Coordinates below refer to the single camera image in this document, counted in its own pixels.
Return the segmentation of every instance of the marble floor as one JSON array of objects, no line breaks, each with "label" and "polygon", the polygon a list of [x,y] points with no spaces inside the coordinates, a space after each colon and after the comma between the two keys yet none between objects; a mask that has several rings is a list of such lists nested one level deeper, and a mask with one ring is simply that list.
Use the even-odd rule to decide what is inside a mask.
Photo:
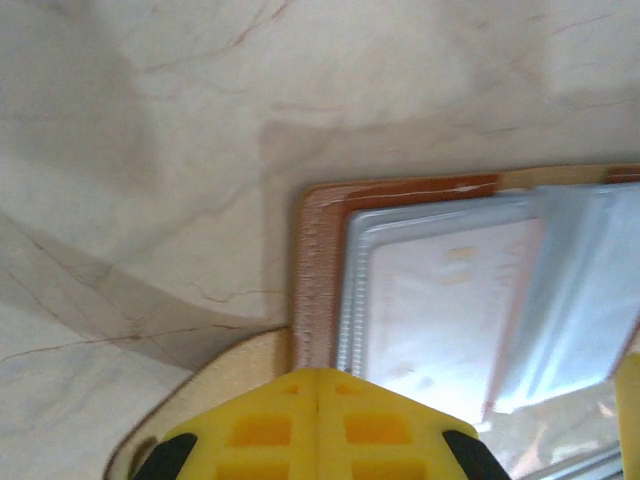
[{"label": "marble floor", "polygon": [[0,0],[0,468],[98,478],[287,322],[314,182],[625,161],[640,0]]}]

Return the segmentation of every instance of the stitching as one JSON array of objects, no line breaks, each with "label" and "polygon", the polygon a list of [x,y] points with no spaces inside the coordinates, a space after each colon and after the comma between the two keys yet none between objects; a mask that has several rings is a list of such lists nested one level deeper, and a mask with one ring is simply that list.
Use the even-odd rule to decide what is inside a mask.
[{"label": "stitching", "polygon": [[632,177],[640,177],[639,173],[614,173],[609,175],[609,178],[632,178]]},{"label": "stitching", "polygon": [[330,201],[327,201],[325,203],[321,203],[318,206],[319,207],[328,207],[329,205],[333,205],[335,203],[347,203],[347,202],[353,202],[356,200],[363,200],[363,199],[369,199],[369,198],[394,198],[394,197],[409,197],[409,196],[414,196],[414,195],[420,195],[420,194],[424,194],[424,193],[446,193],[446,192],[459,192],[459,193],[465,193],[465,192],[470,192],[473,190],[477,190],[479,188],[482,187],[490,187],[493,185],[496,185],[496,182],[490,182],[490,183],[481,183],[481,184],[477,184],[477,185],[465,185],[464,183],[458,187],[453,187],[453,188],[445,188],[444,190],[416,190],[413,192],[404,192],[404,193],[389,193],[386,195],[381,195],[381,194],[377,194],[377,195],[366,195],[363,197],[355,197],[355,198],[339,198],[339,199],[333,199]]}]

